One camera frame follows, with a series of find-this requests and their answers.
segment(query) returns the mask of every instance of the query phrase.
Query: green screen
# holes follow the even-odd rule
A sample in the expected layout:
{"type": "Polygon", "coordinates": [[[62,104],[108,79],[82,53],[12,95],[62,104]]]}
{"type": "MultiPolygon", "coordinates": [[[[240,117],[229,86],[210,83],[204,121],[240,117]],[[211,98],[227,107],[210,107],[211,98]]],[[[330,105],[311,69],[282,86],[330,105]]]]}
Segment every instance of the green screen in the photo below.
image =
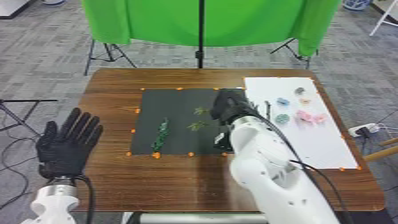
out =
{"type": "MultiPolygon", "coordinates": [[[[339,0],[206,0],[204,46],[224,47],[298,39],[311,56],[339,0]]],[[[199,0],[83,0],[92,38],[197,46],[199,0]]]]}

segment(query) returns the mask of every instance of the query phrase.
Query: dark gray mat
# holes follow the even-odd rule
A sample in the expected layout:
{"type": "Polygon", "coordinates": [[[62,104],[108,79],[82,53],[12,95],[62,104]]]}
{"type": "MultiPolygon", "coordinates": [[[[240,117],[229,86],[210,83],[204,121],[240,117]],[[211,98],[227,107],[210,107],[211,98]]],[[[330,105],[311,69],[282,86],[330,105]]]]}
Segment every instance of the dark gray mat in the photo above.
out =
{"type": "Polygon", "coordinates": [[[220,133],[218,122],[210,113],[195,115],[195,108],[211,109],[217,91],[213,89],[153,89],[142,94],[140,115],[135,124],[131,143],[133,154],[151,154],[151,144],[158,136],[158,127],[169,119],[169,136],[165,138],[162,154],[220,154],[213,148],[215,137],[220,133]],[[192,131],[188,126],[204,121],[208,126],[192,131]]]}

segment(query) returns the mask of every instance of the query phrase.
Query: black glove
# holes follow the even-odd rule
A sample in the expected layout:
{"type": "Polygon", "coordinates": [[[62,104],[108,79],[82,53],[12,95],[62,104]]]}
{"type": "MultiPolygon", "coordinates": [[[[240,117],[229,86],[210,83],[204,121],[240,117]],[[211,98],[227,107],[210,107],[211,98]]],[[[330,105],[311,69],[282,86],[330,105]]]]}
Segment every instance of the black glove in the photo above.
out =
{"type": "Polygon", "coordinates": [[[39,174],[44,178],[76,177],[83,174],[83,167],[92,148],[103,133],[99,118],[73,109],[58,130],[57,123],[46,123],[44,135],[37,141],[39,174]]]}
{"type": "Polygon", "coordinates": [[[210,115],[220,125],[231,125],[233,121],[245,116],[261,117],[247,98],[229,89],[218,91],[210,115]]]}

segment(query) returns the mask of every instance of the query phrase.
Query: wooden table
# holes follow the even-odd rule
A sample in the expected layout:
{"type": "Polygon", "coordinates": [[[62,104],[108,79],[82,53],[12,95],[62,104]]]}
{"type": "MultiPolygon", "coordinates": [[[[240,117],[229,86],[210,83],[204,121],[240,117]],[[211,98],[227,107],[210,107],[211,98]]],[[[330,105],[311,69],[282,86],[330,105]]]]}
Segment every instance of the wooden table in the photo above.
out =
{"type": "MultiPolygon", "coordinates": [[[[231,157],[220,155],[126,156],[140,107],[140,88],[224,88],[243,86],[243,76],[311,77],[362,170],[325,170],[350,211],[378,211],[384,194],[348,136],[314,74],[307,70],[101,69],[87,86],[80,107],[101,118],[105,133],[89,159],[98,211],[257,211],[250,193],[229,175],[231,157]]],[[[316,176],[334,208],[336,195],[316,176]]],[[[87,190],[80,188],[87,208],[87,190]]]]}

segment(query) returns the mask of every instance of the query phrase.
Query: white paper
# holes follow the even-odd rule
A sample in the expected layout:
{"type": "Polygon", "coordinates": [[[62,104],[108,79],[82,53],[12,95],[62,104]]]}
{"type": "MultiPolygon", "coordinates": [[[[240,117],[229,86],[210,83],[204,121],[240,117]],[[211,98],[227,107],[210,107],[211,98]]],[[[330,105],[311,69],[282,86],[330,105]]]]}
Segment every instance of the white paper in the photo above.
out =
{"type": "Polygon", "coordinates": [[[357,162],[350,152],[346,142],[341,138],[341,132],[334,123],[332,115],[316,91],[314,83],[309,78],[245,78],[245,94],[249,101],[259,107],[259,113],[266,117],[266,105],[270,102],[270,121],[277,125],[304,163],[320,169],[355,169],[357,162]],[[305,92],[295,94],[297,88],[302,87],[305,92]],[[289,101],[289,105],[277,104],[277,98],[289,101]],[[304,110],[311,115],[325,114],[327,120],[321,124],[305,122],[297,117],[297,110],[304,110]],[[289,115],[289,122],[284,125],[275,123],[275,116],[289,115]]]}

